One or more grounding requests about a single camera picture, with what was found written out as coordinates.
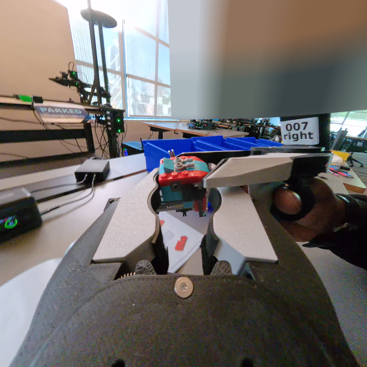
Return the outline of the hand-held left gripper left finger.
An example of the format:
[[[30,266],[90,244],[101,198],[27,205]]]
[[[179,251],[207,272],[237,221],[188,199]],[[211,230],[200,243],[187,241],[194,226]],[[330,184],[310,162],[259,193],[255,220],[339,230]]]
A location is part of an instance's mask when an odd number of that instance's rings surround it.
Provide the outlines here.
[[[94,264],[119,264],[119,274],[133,274],[147,260],[156,274],[167,274],[168,249],[163,243],[158,169],[122,196],[92,258]]]

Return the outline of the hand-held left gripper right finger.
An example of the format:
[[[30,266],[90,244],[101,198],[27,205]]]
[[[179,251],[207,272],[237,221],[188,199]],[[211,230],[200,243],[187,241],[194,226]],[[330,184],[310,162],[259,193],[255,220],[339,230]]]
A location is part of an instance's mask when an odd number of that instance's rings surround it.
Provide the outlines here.
[[[203,272],[227,261],[232,273],[245,273],[248,262],[275,264],[278,257],[250,195],[241,187],[212,188],[213,214],[201,248]]]

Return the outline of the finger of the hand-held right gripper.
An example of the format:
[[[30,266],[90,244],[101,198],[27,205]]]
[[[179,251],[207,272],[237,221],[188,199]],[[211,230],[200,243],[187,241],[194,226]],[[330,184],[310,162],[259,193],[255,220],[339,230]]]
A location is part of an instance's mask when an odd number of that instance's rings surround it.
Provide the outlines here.
[[[187,157],[197,157],[206,163],[209,171],[213,171],[222,160],[226,160],[228,158],[248,157],[251,154],[259,155],[259,149],[184,152],[175,158],[175,171],[188,171],[189,168],[200,170],[199,168],[195,168],[195,163],[193,162],[194,159],[192,158],[190,161],[190,158]]]
[[[203,179],[206,189],[313,178],[328,172],[332,153],[267,153],[222,160]]]

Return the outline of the teal red toy brick model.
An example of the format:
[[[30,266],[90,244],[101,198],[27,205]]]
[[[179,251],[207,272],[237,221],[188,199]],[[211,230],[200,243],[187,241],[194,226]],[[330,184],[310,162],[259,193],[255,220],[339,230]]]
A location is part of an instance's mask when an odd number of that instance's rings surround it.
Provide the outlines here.
[[[207,191],[203,179],[209,174],[209,166],[193,155],[176,156],[173,149],[169,158],[160,160],[158,185],[161,204],[158,213],[175,211],[185,217],[194,211],[199,217],[207,214]]]

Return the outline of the person's right forearm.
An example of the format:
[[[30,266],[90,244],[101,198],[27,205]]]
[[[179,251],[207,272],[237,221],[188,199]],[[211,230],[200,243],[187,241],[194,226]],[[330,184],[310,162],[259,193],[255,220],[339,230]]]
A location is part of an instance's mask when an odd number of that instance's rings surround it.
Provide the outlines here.
[[[336,194],[346,206],[345,223],[303,244],[306,248],[329,250],[362,269],[367,269],[367,202],[366,195]]]

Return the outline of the person's right hand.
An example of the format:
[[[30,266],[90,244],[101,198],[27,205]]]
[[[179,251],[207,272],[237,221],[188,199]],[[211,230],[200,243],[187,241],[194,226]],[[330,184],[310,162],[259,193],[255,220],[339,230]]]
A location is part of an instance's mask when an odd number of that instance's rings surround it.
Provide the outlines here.
[[[309,183],[315,197],[313,209],[298,221],[281,221],[281,225],[296,242],[309,242],[319,235],[332,232],[345,223],[346,203],[338,198],[321,179]],[[301,210],[301,199],[287,188],[278,188],[273,195],[273,204],[285,214],[295,215]]]

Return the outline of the yellow box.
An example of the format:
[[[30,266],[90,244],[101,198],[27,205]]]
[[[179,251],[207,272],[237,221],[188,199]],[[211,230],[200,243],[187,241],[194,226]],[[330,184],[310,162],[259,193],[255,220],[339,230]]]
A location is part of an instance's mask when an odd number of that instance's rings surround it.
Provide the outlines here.
[[[351,153],[345,152],[345,151],[338,151],[338,150],[331,150],[331,153],[333,154],[332,157],[332,164],[342,164],[342,162],[346,162],[348,158],[350,157]]]

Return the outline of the printed brick instruction sheet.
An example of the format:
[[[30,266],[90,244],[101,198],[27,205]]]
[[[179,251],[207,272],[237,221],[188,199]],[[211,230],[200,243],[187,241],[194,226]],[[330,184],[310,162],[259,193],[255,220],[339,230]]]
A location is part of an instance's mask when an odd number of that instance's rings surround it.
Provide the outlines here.
[[[199,249],[203,234],[168,214],[168,212],[160,212],[158,217],[163,243],[168,249],[168,273],[175,273]]]

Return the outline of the black adapter box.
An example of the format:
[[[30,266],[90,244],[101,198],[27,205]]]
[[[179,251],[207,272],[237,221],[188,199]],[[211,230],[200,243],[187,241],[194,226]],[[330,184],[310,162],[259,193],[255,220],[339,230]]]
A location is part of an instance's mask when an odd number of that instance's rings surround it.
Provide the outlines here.
[[[109,160],[89,158],[75,171],[77,183],[103,182],[110,171]]]

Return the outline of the black computer case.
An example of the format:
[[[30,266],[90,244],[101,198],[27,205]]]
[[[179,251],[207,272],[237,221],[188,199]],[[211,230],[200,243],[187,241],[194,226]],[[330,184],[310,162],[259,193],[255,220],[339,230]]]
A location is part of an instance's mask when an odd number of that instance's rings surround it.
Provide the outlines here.
[[[144,153],[144,148],[141,141],[122,142],[121,151],[122,156],[130,156]]]

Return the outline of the black hub with green lights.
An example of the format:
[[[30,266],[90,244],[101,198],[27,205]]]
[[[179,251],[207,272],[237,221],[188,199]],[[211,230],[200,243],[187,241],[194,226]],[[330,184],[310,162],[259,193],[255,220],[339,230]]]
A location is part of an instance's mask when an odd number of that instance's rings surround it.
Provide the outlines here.
[[[106,127],[106,130],[114,131],[117,134],[125,132],[123,109],[115,109],[110,105],[101,106],[96,114],[95,121]]]

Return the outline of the black device with screen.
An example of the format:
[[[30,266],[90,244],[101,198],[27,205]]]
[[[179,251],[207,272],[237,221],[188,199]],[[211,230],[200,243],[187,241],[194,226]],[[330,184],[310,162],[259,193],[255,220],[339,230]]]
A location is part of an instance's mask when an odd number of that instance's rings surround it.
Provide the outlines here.
[[[37,202],[23,187],[0,192],[0,242],[43,224]]]

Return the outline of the black framed table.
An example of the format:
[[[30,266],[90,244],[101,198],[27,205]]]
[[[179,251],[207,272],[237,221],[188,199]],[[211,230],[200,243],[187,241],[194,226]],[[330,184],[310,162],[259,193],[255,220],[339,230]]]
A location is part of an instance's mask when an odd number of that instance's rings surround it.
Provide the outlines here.
[[[40,142],[61,142],[62,145],[68,140],[75,141],[77,151],[70,150],[70,156],[80,158],[84,154],[94,154],[95,145],[92,132],[91,120],[98,108],[95,106],[83,105],[71,101],[47,100],[40,96],[32,96],[32,103],[22,102],[16,98],[16,95],[1,95],[0,104],[1,111],[7,110],[11,112],[30,112],[30,119],[20,119],[1,116],[1,122],[14,124],[25,124],[37,126],[37,129],[1,129],[0,142],[4,144],[25,144]],[[50,105],[50,106],[70,106],[75,108],[84,108],[90,115],[91,120],[83,123],[43,123],[34,106]]]

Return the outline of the large window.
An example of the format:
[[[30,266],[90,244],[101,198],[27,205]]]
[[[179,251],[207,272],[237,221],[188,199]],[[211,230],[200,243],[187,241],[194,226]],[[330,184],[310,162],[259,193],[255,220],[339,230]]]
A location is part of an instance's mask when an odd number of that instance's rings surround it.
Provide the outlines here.
[[[92,0],[117,21],[103,27],[111,105],[126,117],[170,118],[168,2]]]

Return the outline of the blue white sign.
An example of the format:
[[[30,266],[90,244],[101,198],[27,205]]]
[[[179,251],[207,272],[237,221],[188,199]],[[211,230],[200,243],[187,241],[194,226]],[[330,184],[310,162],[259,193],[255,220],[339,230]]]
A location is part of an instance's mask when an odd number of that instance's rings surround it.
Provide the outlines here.
[[[34,110],[43,123],[83,123],[91,120],[89,113],[84,108],[36,105]]]

